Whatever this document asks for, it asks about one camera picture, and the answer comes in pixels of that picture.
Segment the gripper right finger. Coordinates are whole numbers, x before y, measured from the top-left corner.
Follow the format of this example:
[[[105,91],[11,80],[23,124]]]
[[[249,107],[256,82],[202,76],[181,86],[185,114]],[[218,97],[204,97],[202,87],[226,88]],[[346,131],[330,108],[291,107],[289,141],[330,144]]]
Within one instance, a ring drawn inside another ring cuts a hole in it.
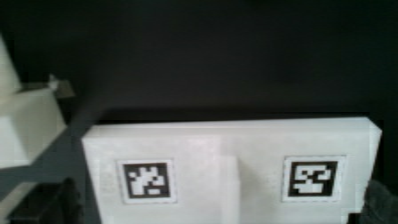
[[[348,215],[346,224],[398,224],[398,195],[377,180],[368,182],[362,210]]]

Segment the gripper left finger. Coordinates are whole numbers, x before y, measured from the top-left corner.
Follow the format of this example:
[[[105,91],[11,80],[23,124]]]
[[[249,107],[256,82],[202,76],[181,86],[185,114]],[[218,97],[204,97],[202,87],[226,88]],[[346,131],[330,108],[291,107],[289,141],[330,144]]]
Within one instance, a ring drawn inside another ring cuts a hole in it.
[[[3,198],[3,224],[83,224],[80,193],[71,178],[23,182]]]

